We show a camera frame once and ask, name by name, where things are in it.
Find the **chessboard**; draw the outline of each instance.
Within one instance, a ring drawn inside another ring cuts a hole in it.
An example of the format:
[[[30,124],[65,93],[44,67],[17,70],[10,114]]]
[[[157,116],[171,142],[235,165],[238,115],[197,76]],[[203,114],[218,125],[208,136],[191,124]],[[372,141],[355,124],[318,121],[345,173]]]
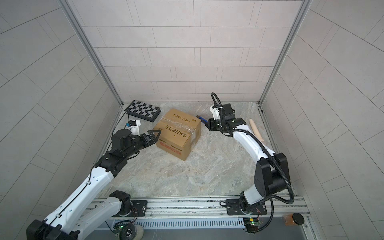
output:
[[[133,100],[128,107],[124,110],[126,114],[141,118],[150,122],[154,122],[159,113],[159,107],[150,105],[148,103]]]

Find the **gray tiled wall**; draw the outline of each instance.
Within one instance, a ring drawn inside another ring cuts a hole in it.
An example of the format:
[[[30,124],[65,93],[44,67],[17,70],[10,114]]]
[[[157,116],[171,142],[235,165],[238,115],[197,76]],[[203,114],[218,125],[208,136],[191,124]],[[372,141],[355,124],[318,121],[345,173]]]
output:
[[[83,181],[119,104],[55,0],[0,1],[0,238]]]
[[[68,0],[123,101],[258,101],[301,1]]]
[[[313,0],[263,104],[323,239],[384,238],[383,15]]]

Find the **black mounting plate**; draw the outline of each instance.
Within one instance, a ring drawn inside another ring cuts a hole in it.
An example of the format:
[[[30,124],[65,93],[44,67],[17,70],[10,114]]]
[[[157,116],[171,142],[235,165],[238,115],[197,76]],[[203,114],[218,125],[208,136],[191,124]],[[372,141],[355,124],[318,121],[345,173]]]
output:
[[[245,216],[246,215],[259,215],[260,213],[261,213],[261,215],[266,215],[267,214],[266,208],[263,207],[262,204],[256,206],[256,208],[260,211],[260,213],[258,211],[254,211],[251,214],[245,214],[245,213],[243,213],[243,211],[241,211],[240,201],[238,199],[226,199],[225,202],[227,202],[227,203],[229,203],[231,205],[229,208],[227,207],[227,214],[228,214],[228,216],[233,216],[233,215],[245,215]]]
[[[138,216],[138,217],[144,217],[145,216],[145,211],[147,210],[147,200],[131,200],[132,202],[132,207],[136,208],[134,209],[134,214],[131,211],[126,217],[133,217],[133,216]]]

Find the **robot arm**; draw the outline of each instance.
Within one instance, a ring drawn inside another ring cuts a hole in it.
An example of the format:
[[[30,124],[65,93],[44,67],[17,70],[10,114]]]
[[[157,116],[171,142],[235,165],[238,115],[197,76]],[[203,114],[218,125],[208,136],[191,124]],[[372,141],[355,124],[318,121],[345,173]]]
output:
[[[64,203],[49,214],[45,220],[34,220],[28,226],[27,239],[81,240],[111,216],[128,215],[131,211],[130,195],[122,191],[115,191],[109,195],[104,204],[80,218],[96,195],[127,164],[127,160],[137,156],[141,149],[155,144],[160,133],[160,130],[149,130],[149,135],[134,135],[129,129],[118,130],[111,138],[112,149],[96,162],[87,178]]]
[[[276,198],[288,204],[293,203],[293,192],[290,187],[290,176],[287,158],[282,153],[275,153],[263,145],[253,135],[251,129],[242,118],[235,117],[235,110],[230,104],[222,105],[216,94],[212,93],[215,102],[210,107],[213,118],[206,121],[209,131],[220,131],[233,137],[245,148],[256,164],[254,184],[240,194],[240,206],[246,213],[251,213],[256,206],[270,198]],[[274,196],[274,193],[287,189],[290,200]]]

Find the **wooden rolling pin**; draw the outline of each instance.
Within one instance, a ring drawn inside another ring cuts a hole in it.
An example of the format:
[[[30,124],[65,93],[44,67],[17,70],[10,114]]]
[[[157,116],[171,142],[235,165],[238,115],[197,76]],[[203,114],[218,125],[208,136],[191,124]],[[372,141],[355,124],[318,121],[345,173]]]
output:
[[[262,144],[266,145],[266,142],[261,136],[259,130],[257,129],[255,122],[252,119],[249,119],[249,124],[251,125],[252,131],[255,134],[255,136],[260,140]]]

